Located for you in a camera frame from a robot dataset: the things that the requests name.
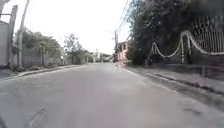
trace building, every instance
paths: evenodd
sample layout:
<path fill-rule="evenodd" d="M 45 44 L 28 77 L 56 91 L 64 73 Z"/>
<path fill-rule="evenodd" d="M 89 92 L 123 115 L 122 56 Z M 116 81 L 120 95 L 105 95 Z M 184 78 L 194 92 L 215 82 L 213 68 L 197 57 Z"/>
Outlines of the building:
<path fill-rule="evenodd" d="M 110 62 L 111 55 L 105 54 L 105 53 L 100 53 L 100 61 L 101 62 Z"/>
<path fill-rule="evenodd" d="M 130 45 L 130 41 L 125 41 L 125 42 L 116 44 L 117 61 L 123 62 L 123 63 L 128 62 L 126 53 L 128 51 L 129 45 Z"/>

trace wall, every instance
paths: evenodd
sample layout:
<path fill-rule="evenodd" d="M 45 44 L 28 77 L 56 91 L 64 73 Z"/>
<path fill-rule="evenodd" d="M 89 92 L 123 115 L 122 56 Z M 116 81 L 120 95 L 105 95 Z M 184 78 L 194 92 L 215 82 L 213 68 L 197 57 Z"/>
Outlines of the wall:
<path fill-rule="evenodd" d="M 0 67 L 8 63 L 8 24 L 0 21 Z"/>
<path fill-rule="evenodd" d="M 64 62 L 58 57 L 49 57 L 47 54 L 43 55 L 43 61 L 44 64 L 42 64 L 42 53 L 36 51 L 35 49 L 32 48 L 25 48 L 23 47 L 23 67 L 24 68 L 30 68 L 32 66 L 56 66 L 56 65 L 63 65 Z"/>

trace gate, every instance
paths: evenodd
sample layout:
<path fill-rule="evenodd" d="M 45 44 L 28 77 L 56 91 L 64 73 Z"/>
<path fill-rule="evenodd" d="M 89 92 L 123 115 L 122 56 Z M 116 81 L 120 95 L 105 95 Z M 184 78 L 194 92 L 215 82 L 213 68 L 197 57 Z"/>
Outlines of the gate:
<path fill-rule="evenodd" d="M 0 67 L 5 67 L 8 64 L 8 28 L 7 23 L 0 22 Z"/>
<path fill-rule="evenodd" d="M 0 14 L 10 16 L 9 23 L 0 21 L 0 68 L 12 67 L 13 32 L 17 10 L 18 6 L 15 5 L 11 14 Z"/>

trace sidewalk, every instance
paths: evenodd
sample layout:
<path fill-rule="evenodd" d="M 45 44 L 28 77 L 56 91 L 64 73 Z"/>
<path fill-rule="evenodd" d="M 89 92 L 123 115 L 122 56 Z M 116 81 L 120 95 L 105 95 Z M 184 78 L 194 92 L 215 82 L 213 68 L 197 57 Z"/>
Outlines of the sidewalk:
<path fill-rule="evenodd" d="M 23 76 L 38 74 L 38 73 L 62 70 L 62 69 L 66 69 L 66 68 L 73 68 L 73 67 L 77 67 L 77 65 L 68 65 L 68 66 L 41 69 L 41 70 L 35 70 L 35 71 L 25 71 L 25 72 L 21 72 L 21 73 L 16 73 L 16 72 L 13 72 L 9 69 L 2 69 L 2 70 L 0 70 L 0 81 L 1 80 L 9 80 L 9 79 L 14 79 L 14 78 L 19 78 L 19 77 L 23 77 Z"/>
<path fill-rule="evenodd" d="M 143 76 L 163 81 L 168 87 L 172 86 L 172 89 L 191 96 L 194 95 L 194 98 L 224 111 L 224 81 L 205 78 L 194 73 L 177 73 L 164 69 L 128 66 L 125 68 Z"/>

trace utility pole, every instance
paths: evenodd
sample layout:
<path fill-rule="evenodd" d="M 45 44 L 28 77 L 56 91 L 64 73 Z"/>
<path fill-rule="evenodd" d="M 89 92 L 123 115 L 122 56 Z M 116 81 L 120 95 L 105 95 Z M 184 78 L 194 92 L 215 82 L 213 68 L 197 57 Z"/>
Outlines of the utility pole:
<path fill-rule="evenodd" d="M 12 53 L 12 48 L 13 48 L 13 33 L 14 33 L 14 25 L 16 21 L 16 15 L 18 11 L 18 5 L 13 6 L 12 8 L 12 13 L 10 17 L 10 22 L 9 22 L 9 33 L 8 33 L 8 65 L 12 69 L 13 67 L 13 53 Z"/>
<path fill-rule="evenodd" d="M 24 32 L 24 22 L 26 18 L 27 8 L 29 6 L 30 0 L 27 0 L 26 6 L 23 12 L 22 21 L 20 24 L 20 30 L 19 30 L 19 68 L 22 69 L 22 49 L 23 49 L 23 32 Z"/>
<path fill-rule="evenodd" d="M 115 30 L 115 44 L 117 44 L 118 43 L 118 34 L 117 34 L 117 30 Z"/>
<path fill-rule="evenodd" d="M 44 67 L 44 44 L 41 43 L 41 65 Z"/>

